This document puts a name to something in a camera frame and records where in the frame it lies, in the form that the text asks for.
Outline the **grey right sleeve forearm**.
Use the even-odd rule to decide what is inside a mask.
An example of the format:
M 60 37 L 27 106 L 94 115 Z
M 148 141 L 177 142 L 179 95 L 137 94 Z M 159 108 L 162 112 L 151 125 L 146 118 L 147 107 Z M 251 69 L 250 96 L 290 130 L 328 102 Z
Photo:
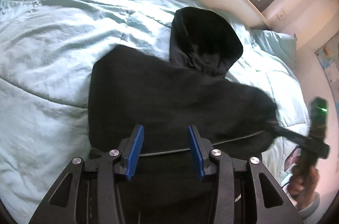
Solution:
M 314 212 L 318 209 L 320 205 L 320 195 L 319 193 L 315 192 L 315 198 L 310 205 L 308 205 L 305 209 L 298 210 L 299 216 L 301 217 L 302 221 L 305 221 L 309 217 L 311 217 Z

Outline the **person's right hand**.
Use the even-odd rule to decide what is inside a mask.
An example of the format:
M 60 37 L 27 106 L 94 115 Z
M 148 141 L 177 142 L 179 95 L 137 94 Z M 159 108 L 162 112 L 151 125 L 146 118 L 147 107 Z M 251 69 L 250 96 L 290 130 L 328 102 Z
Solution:
M 298 211 L 309 207 L 316 198 L 316 187 L 320 178 L 318 169 L 311 166 L 304 174 L 300 167 L 300 157 L 295 161 L 292 168 L 292 177 L 287 186 L 287 191 L 294 201 Z

